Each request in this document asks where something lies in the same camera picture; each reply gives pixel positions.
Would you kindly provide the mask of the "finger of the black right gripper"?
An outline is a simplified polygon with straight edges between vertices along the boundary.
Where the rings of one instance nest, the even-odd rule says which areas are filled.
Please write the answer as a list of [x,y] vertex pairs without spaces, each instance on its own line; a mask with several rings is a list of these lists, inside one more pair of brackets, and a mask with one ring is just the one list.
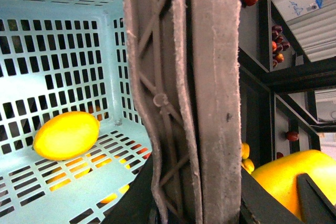
[[335,223],[335,206],[308,174],[297,177],[297,188],[304,223]]

